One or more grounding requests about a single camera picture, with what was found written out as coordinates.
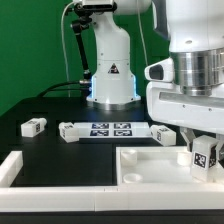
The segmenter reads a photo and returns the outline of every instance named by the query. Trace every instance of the white block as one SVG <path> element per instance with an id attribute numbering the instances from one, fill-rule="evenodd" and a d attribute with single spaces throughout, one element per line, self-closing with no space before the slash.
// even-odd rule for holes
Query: white block
<path id="1" fill-rule="evenodd" d="M 176 132 L 164 125 L 152 125 L 152 136 L 157 142 L 163 146 L 176 145 Z"/>
<path id="2" fill-rule="evenodd" d="M 79 131 L 78 128 L 75 128 L 74 125 L 69 123 L 60 123 L 59 124 L 60 136 L 67 142 L 77 142 L 79 141 Z"/>
<path id="3" fill-rule="evenodd" d="M 194 139 L 191 175 L 201 181 L 211 182 L 215 178 L 216 151 L 218 140 L 209 136 Z"/>
<path id="4" fill-rule="evenodd" d="M 32 138 L 44 131 L 46 124 L 45 118 L 33 118 L 21 125 L 22 136 Z"/>

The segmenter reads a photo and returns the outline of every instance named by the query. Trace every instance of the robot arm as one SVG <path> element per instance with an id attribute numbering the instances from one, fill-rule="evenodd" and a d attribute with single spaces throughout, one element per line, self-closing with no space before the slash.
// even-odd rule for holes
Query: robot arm
<path id="1" fill-rule="evenodd" d="M 138 1 L 140 12 L 146 11 L 151 3 L 151 0 Z M 90 18 L 96 36 L 97 71 L 92 76 L 92 93 L 87 97 L 90 106 L 121 110 L 140 100 L 135 76 L 130 71 L 130 37 L 113 20 L 113 14 L 135 14 L 137 3 L 136 0 L 82 0 L 75 4 L 77 15 Z"/>
<path id="2" fill-rule="evenodd" d="M 223 135 L 224 1 L 163 2 L 170 58 L 145 69 L 151 80 L 147 87 L 150 116 L 163 123 Z"/>

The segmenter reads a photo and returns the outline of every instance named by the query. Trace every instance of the white platform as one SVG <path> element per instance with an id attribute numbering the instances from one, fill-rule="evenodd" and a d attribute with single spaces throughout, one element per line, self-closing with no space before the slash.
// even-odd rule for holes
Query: white platform
<path id="1" fill-rule="evenodd" d="M 129 149 L 137 151 L 137 163 L 122 166 L 120 153 Z M 0 212 L 224 209 L 223 169 L 217 167 L 220 172 L 216 182 L 200 182 L 190 176 L 189 167 L 177 164 L 179 152 L 186 152 L 186 148 L 118 147 L 117 186 L 12 188 L 0 185 Z M 142 182 L 124 183 L 123 176 L 128 173 L 140 174 Z"/>
<path id="2" fill-rule="evenodd" d="M 151 131 L 147 122 L 75 123 L 79 138 L 149 138 Z"/>

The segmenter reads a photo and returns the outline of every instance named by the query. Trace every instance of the green backdrop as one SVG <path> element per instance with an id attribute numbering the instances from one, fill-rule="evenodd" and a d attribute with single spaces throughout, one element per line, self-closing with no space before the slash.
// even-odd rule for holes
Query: green backdrop
<path id="1" fill-rule="evenodd" d="M 61 15 L 65 0 L 0 0 L 0 115 L 24 98 L 66 81 L 61 44 Z M 168 42 L 154 33 L 152 9 L 141 15 L 149 63 L 168 57 Z M 82 66 L 70 23 L 65 18 L 65 39 L 71 80 L 82 77 Z M 131 70 L 137 76 L 137 92 L 145 95 L 144 54 L 137 15 L 116 16 L 115 22 L 131 37 Z M 83 33 L 91 71 L 96 70 L 96 46 L 92 29 Z M 48 96 L 66 96 L 50 93 Z"/>

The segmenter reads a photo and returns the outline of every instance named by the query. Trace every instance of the black tabletop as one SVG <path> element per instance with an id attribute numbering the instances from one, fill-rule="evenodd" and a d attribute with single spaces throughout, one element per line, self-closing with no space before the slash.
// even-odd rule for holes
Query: black tabletop
<path id="1" fill-rule="evenodd" d="M 20 125 L 32 118 L 46 118 L 44 132 L 34 138 L 21 136 Z M 60 122 L 148 122 L 145 100 L 125 111 L 89 108 L 80 98 L 24 99 L 0 117 L 0 163 L 12 150 L 23 151 L 24 166 L 13 187 L 116 185 L 116 146 L 155 146 L 127 139 L 66 143 L 59 135 Z M 178 144 L 184 142 L 177 127 Z M 8 223 L 223 223 L 223 211 L 114 211 L 0 213 Z"/>

